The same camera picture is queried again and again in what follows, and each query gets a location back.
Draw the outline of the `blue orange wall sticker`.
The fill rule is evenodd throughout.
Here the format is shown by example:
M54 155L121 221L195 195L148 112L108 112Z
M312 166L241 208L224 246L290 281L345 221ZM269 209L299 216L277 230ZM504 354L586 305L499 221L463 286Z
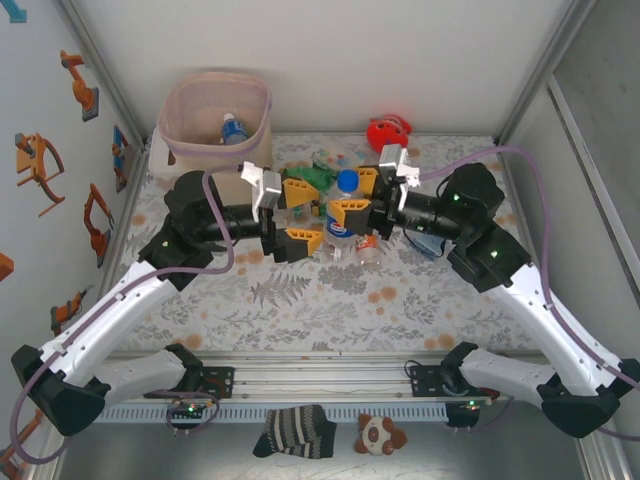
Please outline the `blue orange wall sticker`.
M128 173L126 172L126 154L129 142L122 130L115 125L113 127L113 140L111 154L113 158L113 171L115 174L115 191L120 193L128 183Z

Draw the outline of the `white plastic box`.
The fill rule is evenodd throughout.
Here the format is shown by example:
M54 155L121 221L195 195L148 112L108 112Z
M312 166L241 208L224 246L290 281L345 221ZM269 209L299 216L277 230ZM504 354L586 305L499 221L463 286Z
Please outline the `white plastic box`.
M176 159L158 129L153 130L149 152L149 171L157 178L175 176Z

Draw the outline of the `aluminium frame post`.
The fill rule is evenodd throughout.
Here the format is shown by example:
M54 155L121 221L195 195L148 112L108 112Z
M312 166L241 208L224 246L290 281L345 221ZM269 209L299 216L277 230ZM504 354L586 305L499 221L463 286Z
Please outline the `aluminium frame post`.
M494 137L495 145L506 144L513 135L516 127L524 117L527 109L538 91L543 88L551 74L564 57L575 36L582 28L587 17L599 0L570 0L565 11L556 22L551 36L544 43L544 49L534 68L526 80L522 91L516 98L511 112L504 125Z
M81 56L88 61L94 77L100 86L104 88L115 112L131 134L130 139L139 147L144 147L148 133L135 114L131 102L126 98L123 88L112 74L103 55L102 48L97 41L96 34L92 32L75 0L52 0L52 2L61 20L65 23L66 28L78 45Z

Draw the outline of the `orange gripper wall sticker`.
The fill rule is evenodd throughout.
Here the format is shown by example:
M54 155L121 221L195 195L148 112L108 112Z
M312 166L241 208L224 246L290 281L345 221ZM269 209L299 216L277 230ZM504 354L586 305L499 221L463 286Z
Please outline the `orange gripper wall sticker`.
M50 201L50 205L42 210L38 217L41 218L57 205L65 200L64 196L56 195L50 188L49 182L65 172L63 161L53 144L40 135L24 135L19 132L15 135L16 172L27 172L28 175L17 182L20 187L28 182L35 182ZM49 154L56 165L57 171L49 175L46 172L45 156Z

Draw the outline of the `black white striped sock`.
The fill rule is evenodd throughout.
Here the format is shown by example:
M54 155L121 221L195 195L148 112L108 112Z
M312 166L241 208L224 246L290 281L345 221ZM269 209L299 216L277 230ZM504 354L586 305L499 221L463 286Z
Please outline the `black white striped sock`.
M336 430L337 424L327 418L321 405L271 409L253 455L266 458L281 453L312 460L332 458Z

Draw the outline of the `clear bag of colourful caps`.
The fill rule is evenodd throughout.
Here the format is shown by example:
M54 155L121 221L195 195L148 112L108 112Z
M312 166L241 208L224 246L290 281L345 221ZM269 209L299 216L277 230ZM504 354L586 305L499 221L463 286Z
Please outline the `clear bag of colourful caps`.
M355 150L320 148L311 155L311 166L333 171L349 170L376 164L378 158L378 154L366 148L357 147Z

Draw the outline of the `square clear bottle blue label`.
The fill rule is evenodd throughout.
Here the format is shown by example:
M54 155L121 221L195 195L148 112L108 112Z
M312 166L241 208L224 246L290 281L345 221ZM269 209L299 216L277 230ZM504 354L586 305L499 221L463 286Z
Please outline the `square clear bottle blue label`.
M444 255L446 241L442 238L407 231L404 232L404 236L410 246L430 260L436 260Z

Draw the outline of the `red round plastic toy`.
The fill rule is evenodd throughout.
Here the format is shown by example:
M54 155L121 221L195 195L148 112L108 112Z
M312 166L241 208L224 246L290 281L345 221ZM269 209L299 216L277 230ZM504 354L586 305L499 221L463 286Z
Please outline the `red round plastic toy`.
M406 148L413 127L401 116L387 114L371 118L366 130L366 138L370 147L380 153L386 145L399 144Z

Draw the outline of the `brown white plush toy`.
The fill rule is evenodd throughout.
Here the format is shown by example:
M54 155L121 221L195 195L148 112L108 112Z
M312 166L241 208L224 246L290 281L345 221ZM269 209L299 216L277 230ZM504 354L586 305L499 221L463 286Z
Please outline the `brown white plush toy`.
M354 445L358 454L389 456L408 442L406 433L389 417L362 413L358 417L360 436Z

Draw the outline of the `beige mesh waste bin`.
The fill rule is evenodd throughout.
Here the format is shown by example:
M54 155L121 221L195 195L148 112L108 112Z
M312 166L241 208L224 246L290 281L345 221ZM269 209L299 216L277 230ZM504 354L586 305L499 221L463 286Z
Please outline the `beige mesh waste bin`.
M258 77L228 72L204 72L184 77L169 92L156 128L173 153L175 176L191 170L250 161L273 165L271 140L272 94ZM222 144L223 115L233 113L250 138Z

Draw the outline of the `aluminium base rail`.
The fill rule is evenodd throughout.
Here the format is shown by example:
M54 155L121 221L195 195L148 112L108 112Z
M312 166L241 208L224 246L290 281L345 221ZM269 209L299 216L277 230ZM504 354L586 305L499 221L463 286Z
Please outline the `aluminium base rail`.
M229 403L412 402L403 365L437 365L445 352L199 352L206 367L235 369Z

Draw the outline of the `blue label white cap bottle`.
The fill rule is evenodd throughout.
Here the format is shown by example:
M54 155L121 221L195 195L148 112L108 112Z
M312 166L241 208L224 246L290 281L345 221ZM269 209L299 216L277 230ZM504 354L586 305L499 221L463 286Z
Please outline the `blue label white cap bottle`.
M239 121L233 113L223 115L221 127L222 144L225 146L238 145L246 142L250 138L244 124Z

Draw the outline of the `orange label plastic bottle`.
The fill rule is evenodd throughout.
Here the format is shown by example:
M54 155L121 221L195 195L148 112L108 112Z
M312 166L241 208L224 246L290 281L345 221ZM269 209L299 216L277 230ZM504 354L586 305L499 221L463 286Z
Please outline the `orange label plastic bottle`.
M357 238L356 256L363 267L374 268L380 265L382 253L375 234L367 234Z

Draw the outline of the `green plastic soda bottle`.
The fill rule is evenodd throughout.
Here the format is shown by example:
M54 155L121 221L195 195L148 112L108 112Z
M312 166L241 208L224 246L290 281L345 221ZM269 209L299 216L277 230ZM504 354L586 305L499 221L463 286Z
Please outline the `green plastic soda bottle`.
M338 176L338 173L332 169L305 165L284 168L282 172L289 177L305 180L321 191L328 190Z

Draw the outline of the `small circuit board green LED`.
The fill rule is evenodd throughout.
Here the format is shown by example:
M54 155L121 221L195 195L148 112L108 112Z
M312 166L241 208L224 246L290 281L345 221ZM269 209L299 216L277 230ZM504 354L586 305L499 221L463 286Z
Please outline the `small circuit board green LED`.
M492 406L495 401L491 398L469 399L463 398L457 401L446 402L447 414L454 414L455 412L479 412L484 407Z
M204 413L213 406L211 400L204 403L187 399L175 400L168 408L167 415L171 420L201 420Z

